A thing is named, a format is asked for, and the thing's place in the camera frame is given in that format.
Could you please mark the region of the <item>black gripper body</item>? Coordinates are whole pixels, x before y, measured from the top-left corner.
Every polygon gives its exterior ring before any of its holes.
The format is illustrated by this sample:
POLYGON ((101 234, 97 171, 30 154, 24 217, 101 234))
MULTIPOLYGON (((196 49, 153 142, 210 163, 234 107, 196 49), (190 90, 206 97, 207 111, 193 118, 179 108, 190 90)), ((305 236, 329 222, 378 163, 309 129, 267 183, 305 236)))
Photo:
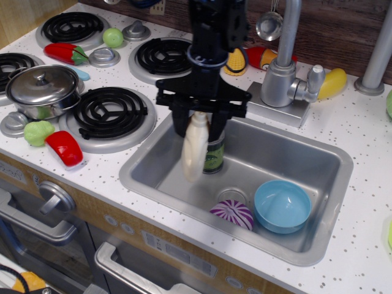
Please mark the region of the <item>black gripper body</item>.
POLYGON ((190 111, 228 114, 243 118, 251 94, 217 77, 208 81, 188 74, 156 81, 156 104, 167 106, 175 116, 189 116, 190 111))

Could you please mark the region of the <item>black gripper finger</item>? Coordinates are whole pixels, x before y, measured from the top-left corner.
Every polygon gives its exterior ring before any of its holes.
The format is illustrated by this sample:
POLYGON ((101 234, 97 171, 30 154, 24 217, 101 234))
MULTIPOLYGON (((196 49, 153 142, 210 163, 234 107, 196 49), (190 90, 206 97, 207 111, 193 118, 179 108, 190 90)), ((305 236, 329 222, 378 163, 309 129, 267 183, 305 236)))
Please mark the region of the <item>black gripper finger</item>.
POLYGON ((225 112, 212 114, 211 123, 209 126, 209 143, 214 142, 220 138, 228 119, 230 119, 229 115, 225 112))
POLYGON ((174 105, 172 109, 172 120, 175 132, 185 137, 186 130, 189 125, 190 110, 186 107, 174 105))

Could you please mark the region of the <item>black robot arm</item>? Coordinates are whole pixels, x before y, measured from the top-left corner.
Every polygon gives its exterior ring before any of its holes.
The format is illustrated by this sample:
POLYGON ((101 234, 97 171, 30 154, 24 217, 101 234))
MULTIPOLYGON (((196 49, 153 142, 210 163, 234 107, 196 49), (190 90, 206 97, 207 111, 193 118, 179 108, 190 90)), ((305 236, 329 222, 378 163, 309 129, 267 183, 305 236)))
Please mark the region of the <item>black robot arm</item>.
POLYGON ((192 44, 187 49, 189 74, 156 81, 156 102, 172 113, 175 131, 186 134, 190 111, 211 114, 209 141, 219 139, 227 120, 243 118, 251 94, 221 77, 229 53, 247 39, 246 1, 189 1, 192 44))

